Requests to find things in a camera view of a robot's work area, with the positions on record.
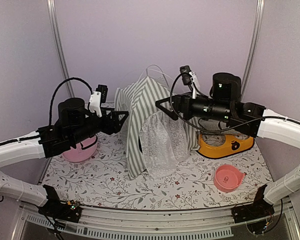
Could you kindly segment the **striped pet tent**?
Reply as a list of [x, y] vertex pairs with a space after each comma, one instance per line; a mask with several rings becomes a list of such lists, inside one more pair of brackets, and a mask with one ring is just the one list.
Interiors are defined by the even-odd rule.
[[198, 130], [181, 119], [171, 119], [155, 106], [169, 96], [166, 81], [149, 76], [115, 92], [115, 109], [128, 111], [121, 135], [130, 179], [144, 171], [154, 179], [169, 176], [191, 151], [200, 148]]

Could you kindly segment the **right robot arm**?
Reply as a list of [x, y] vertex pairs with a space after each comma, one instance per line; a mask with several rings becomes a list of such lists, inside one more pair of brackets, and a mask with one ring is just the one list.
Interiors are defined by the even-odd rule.
[[[209, 130], [190, 122], [203, 120], [224, 122], [226, 130], [235, 130], [253, 138], [275, 140], [300, 149], [300, 122], [280, 115], [263, 105], [241, 101], [241, 79], [227, 72], [212, 76], [210, 95], [200, 93], [173, 94], [157, 100], [155, 105], [173, 120], [182, 120], [191, 127]], [[259, 218], [282, 198], [300, 190], [300, 164], [280, 179], [260, 187], [248, 213]]]

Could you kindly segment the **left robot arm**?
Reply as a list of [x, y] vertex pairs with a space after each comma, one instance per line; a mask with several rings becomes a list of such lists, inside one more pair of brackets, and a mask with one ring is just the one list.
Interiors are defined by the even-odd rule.
[[[25, 136], [0, 142], [0, 168], [32, 159], [49, 159], [76, 148], [97, 133], [118, 133], [128, 111], [98, 106], [88, 110], [81, 98], [69, 98], [58, 104], [58, 120], [53, 125], [38, 128]], [[48, 185], [33, 185], [0, 171], [0, 196], [31, 203], [53, 216], [64, 213], [56, 190]]]

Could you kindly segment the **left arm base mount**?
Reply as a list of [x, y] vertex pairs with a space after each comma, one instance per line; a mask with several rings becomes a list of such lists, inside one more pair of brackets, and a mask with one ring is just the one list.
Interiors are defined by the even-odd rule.
[[48, 200], [43, 206], [38, 208], [38, 212], [54, 220], [63, 220], [72, 223], [78, 223], [82, 208], [74, 204], [62, 203], [56, 200]]

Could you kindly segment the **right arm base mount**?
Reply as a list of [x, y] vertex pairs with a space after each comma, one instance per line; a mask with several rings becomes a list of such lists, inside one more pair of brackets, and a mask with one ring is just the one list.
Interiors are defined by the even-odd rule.
[[237, 204], [231, 208], [231, 215], [235, 223], [252, 221], [259, 218], [271, 216], [275, 213], [272, 204], [264, 200], [254, 201], [250, 204]]

